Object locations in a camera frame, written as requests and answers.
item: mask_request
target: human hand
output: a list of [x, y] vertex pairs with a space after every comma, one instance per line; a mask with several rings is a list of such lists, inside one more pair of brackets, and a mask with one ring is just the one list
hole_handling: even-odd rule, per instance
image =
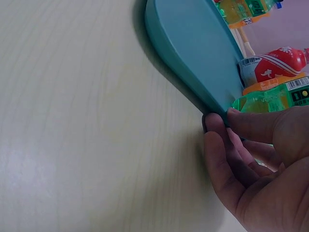
[[309, 231], [308, 116], [309, 106], [267, 114], [230, 109], [231, 128], [217, 114], [206, 117], [205, 160], [213, 188], [247, 231]]

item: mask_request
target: wood grain surface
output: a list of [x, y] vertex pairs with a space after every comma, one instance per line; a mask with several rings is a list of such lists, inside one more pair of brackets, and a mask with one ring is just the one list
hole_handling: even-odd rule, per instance
[[212, 190], [198, 102], [151, 47], [144, 7], [0, 0], [1, 232], [244, 231]]

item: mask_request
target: plastic bottle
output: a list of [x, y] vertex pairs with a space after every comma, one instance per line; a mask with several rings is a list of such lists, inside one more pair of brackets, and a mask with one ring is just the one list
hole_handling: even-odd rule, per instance
[[[274, 7], [272, 9], [281, 9], [281, 8], [282, 8], [281, 3], [277, 2], [276, 5], [274, 5]], [[269, 10], [266, 14], [261, 14], [261, 15], [256, 16], [256, 17], [244, 18], [244, 19], [242, 19], [241, 21], [239, 21], [237, 23], [229, 24], [228, 27], [230, 29], [238, 29], [238, 28], [244, 27], [246, 25], [250, 25], [252, 23], [256, 23], [256, 22], [260, 21], [261, 18], [270, 17], [271, 10]]]
[[276, 0], [221, 0], [217, 7], [228, 24], [235, 24], [242, 20], [266, 14]]
[[309, 105], [309, 77], [281, 84], [266, 91], [256, 91], [241, 97], [233, 108], [244, 113], [267, 113]]
[[265, 90], [269, 90], [271, 88], [274, 88], [278, 85], [281, 85], [283, 83], [289, 82], [289, 81], [293, 81], [299, 78], [303, 78], [307, 76], [307, 74], [305, 72], [302, 72], [300, 75], [297, 75], [296, 77], [287, 77], [287, 76], [279, 76], [276, 77], [274, 79], [270, 79], [267, 81], [263, 81], [260, 83], [255, 83], [252, 86], [249, 86], [248, 88], [245, 88], [242, 92], [243, 96], [247, 95], [251, 92], [255, 92], [255, 91], [265, 91]]
[[295, 77], [309, 62], [309, 48], [297, 50], [281, 47], [264, 55], [253, 56], [239, 62], [240, 75], [249, 87], [257, 82], [278, 76]]

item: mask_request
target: barcode label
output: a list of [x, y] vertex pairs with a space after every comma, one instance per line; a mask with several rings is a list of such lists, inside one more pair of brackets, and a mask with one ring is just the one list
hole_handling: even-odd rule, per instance
[[288, 91], [301, 88], [303, 86], [309, 86], [308, 76], [286, 83], [286, 87], [288, 88]]
[[258, 60], [260, 60], [261, 58], [258, 58], [258, 57], [252, 57], [252, 58], [248, 58], [248, 59], [243, 59], [242, 61], [241, 61], [241, 64], [242, 65], [247, 65], [247, 64], [250, 64], [250, 63], [254, 63], [254, 62], [256, 62], [256, 61], [258, 61]]

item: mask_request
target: teal plastic board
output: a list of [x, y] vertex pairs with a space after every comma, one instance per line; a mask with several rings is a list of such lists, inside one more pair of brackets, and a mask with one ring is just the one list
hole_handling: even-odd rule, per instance
[[148, 0], [145, 23], [164, 62], [212, 111], [242, 96], [242, 53], [211, 0]]

